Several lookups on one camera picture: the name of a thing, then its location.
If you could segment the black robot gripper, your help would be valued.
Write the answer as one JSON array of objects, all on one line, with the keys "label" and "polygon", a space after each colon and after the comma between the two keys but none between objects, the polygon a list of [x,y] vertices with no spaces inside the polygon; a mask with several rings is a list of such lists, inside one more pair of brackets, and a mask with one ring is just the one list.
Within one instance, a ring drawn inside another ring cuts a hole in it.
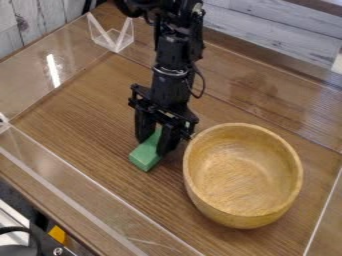
[{"label": "black robot gripper", "polygon": [[193,84],[197,71],[190,69],[166,70],[154,67],[153,84],[146,87],[131,85],[129,105],[135,109],[135,136],[143,143],[161,124],[162,134],[157,153],[167,155],[177,147],[181,139],[189,139],[194,133],[199,118],[189,108]]}]

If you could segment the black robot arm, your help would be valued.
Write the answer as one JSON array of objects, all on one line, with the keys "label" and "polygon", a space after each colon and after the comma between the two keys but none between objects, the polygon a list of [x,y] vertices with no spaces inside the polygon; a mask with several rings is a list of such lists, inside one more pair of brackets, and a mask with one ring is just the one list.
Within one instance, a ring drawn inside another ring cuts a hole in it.
[{"label": "black robot arm", "polygon": [[143,18],[154,27],[157,59],[153,84],[131,86],[129,105],[135,109],[135,136],[146,141],[162,129],[157,154],[175,150],[191,138],[199,118],[189,108],[194,80],[202,76],[197,62],[203,58],[203,0],[113,0],[130,18]]}]

